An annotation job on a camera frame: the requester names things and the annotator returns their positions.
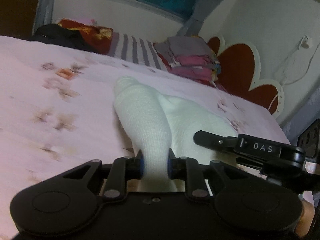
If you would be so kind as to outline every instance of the brown wooden door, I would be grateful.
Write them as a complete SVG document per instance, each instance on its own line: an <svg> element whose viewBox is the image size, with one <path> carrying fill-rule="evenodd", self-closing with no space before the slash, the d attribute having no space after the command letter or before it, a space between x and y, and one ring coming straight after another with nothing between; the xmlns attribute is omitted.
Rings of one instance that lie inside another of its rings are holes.
<svg viewBox="0 0 320 240"><path fill-rule="evenodd" d="M0 35L28 38L38 0L0 0Z"/></svg>

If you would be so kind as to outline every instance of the striped fabric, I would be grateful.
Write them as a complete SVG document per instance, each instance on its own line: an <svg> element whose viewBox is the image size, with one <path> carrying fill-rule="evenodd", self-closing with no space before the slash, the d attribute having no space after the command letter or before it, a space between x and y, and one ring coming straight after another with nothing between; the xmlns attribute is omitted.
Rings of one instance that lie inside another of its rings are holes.
<svg viewBox="0 0 320 240"><path fill-rule="evenodd" d="M167 71L150 41L113 33L108 56Z"/></svg>

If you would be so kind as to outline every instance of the pink bed sheet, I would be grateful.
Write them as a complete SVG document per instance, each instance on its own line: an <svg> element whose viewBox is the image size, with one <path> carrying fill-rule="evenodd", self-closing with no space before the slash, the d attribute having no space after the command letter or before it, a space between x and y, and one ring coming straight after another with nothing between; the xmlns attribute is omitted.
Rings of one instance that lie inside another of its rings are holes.
<svg viewBox="0 0 320 240"><path fill-rule="evenodd" d="M130 155L130 140L113 108L113 87L121 76L193 100L225 118L237 133L289 143L263 107L161 70L10 37L0 37L0 58L3 240L17 233L9 205L18 191L91 159L112 163ZM77 76L59 87L57 70L74 66L81 67Z"/></svg>

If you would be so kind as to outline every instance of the white wall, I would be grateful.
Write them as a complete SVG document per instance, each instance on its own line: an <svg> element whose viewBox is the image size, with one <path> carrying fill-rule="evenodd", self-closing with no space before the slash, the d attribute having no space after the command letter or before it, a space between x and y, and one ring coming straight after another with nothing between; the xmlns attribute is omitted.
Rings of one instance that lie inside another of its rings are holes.
<svg viewBox="0 0 320 240"><path fill-rule="evenodd" d="M53 19L94 18L98 25L150 41L175 36L182 23L110 0L55 0Z"/></svg>
<svg viewBox="0 0 320 240"><path fill-rule="evenodd" d="M261 57L261 78L282 79L280 63L307 34L314 47L301 48L294 65L289 61L287 76L295 80L305 72L309 59L320 42L320 3L314 0L237 0L220 30L226 43L250 41ZM285 123L307 100L320 80L320 49L303 79L284 87L284 111L277 118Z"/></svg>
<svg viewBox="0 0 320 240"><path fill-rule="evenodd" d="M204 21L199 32L199 36L201 36L205 41L208 41L214 35L219 33L224 21L236 2L237 0L223 0Z"/></svg>

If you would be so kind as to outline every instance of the scalloped headboard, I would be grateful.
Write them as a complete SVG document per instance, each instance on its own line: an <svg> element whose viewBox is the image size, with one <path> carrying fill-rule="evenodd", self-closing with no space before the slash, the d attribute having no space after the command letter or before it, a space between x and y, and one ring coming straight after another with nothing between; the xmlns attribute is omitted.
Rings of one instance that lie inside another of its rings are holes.
<svg viewBox="0 0 320 240"><path fill-rule="evenodd" d="M225 90L266 109L278 94L269 110L277 118L284 107L284 92L279 82L260 80L261 63L256 47L242 41L226 46L222 36L212 37L207 44L221 63L222 72L218 79Z"/></svg>

